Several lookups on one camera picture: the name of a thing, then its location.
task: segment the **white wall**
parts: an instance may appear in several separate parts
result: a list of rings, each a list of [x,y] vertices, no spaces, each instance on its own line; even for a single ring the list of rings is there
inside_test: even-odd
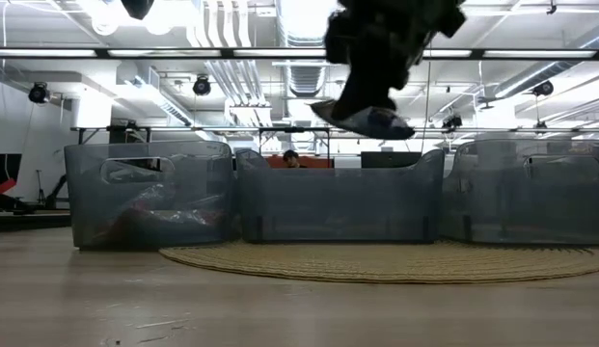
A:
[[[0,153],[22,154],[17,184],[8,195],[37,201],[36,170],[41,170],[42,189],[50,194],[66,172],[64,146],[78,142],[70,124],[71,112],[65,111],[62,118],[59,107],[34,105],[26,93],[0,83]]]

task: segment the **ceiling duct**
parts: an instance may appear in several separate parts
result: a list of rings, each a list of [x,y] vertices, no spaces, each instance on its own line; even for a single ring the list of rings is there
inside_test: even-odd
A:
[[[568,49],[599,49],[599,26],[572,41]],[[512,97],[579,65],[581,62],[537,63],[522,73],[486,90],[482,101],[493,101]]]
[[[332,0],[276,0],[281,46],[322,47]],[[284,67],[290,91],[298,97],[316,96],[325,80],[324,67]]]

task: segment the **round jute rug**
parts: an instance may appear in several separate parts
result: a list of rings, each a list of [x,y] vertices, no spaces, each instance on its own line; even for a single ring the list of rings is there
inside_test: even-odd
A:
[[[187,265],[240,274],[374,283],[485,283],[543,280],[599,271],[599,251],[434,245],[252,245],[171,248]]]

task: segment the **ceiling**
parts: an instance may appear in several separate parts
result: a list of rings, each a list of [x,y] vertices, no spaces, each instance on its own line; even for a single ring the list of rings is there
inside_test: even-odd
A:
[[[324,0],[281,1],[302,1],[309,9],[311,5]],[[173,4],[176,13],[188,12],[192,7],[191,1],[188,0],[166,2]],[[206,17],[210,7],[210,3],[206,4],[205,25],[208,22]],[[274,1],[271,0],[248,0],[248,33],[253,45],[281,45],[278,21],[271,15],[275,13],[274,6]],[[439,36],[432,42],[432,47],[564,48],[569,47],[570,43],[580,36],[599,27],[599,0],[558,0],[558,10],[552,15],[546,14],[549,6],[549,0],[467,0],[463,7],[468,16],[467,22],[454,38],[449,40]],[[293,15],[295,14],[296,19],[307,23],[306,25],[322,25],[327,16],[326,13],[318,16],[313,11]],[[178,20],[187,21],[190,17],[186,18]],[[222,9],[219,18],[219,33],[222,36]],[[143,25],[131,23],[120,26],[110,36],[101,36],[92,30],[91,14],[83,13],[76,1],[12,0],[11,5],[7,6],[7,1],[0,0],[0,46],[4,45],[5,33],[7,46],[187,47],[190,46],[190,42],[186,38],[184,25],[179,23],[168,34],[157,36],[150,34]],[[272,120],[295,116],[290,115],[287,109],[287,101],[293,98],[293,95],[286,89],[284,69],[274,67],[279,63],[280,61],[256,61],[265,99],[271,104]],[[108,89],[121,101],[121,105],[127,106],[116,108],[114,117],[134,118],[141,123],[163,123],[166,114],[158,106],[146,97],[131,93],[129,86],[118,83],[119,64],[117,61],[7,61],[5,72],[13,78],[23,75],[22,71],[78,72]],[[130,63],[122,64],[119,70],[129,66]],[[439,110],[454,101],[461,93],[475,92],[474,88],[482,86],[498,85],[531,66],[533,62],[423,62],[412,69],[409,86],[402,91],[392,91],[392,97],[403,116],[409,118],[412,124],[422,126],[426,118],[438,121]],[[160,74],[160,86],[164,92],[173,102],[198,119],[199,123],[224,123],[223,111],[227,98],[212,77],[212,91],[209,95],[195,96],[192,92],[196,76],[209,74],[203,61],[138,62],[137,68],[146,67],[153,67]],[[337,96],[340,92],[337,82],[343,81],[347,73],[346,67],[326,67],[324,87],[318,96]],[[515,110],[518,125],[532,126],[537,115],[544,118],[575,110],[580,105],[596,99],[599,78],[592,84],[576,87],[598,76],[599,63],[583,63],[551,79],[555,86],[553,95],[535,100],[532,95],[518,94],[511,97],[507,105]],[[481,112],[474,106],[476,104],[472,102],[461,103],[456,105],[455,111],[465,119],[473,120],[475,114]],[[578,123],[589,120],[599,120],[599,107],[567,119]]]

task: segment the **wooden floor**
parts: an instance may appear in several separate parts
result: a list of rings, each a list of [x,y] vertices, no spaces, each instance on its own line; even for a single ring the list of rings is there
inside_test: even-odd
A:
[[[0,234],[0,347],[599,346],[599,274],[490,285],[274,280]]]

